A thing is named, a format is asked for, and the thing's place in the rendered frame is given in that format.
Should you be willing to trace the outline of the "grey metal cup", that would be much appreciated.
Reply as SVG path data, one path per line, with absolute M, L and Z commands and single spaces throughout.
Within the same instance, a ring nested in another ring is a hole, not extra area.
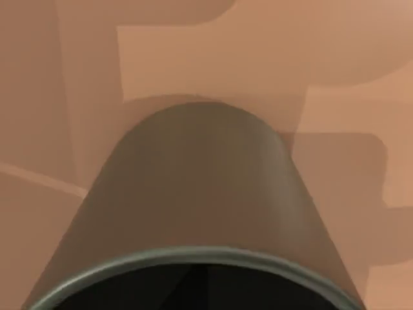
M 166 108 L 103 165 L 24 310 L 366 310 L 285 144 Z

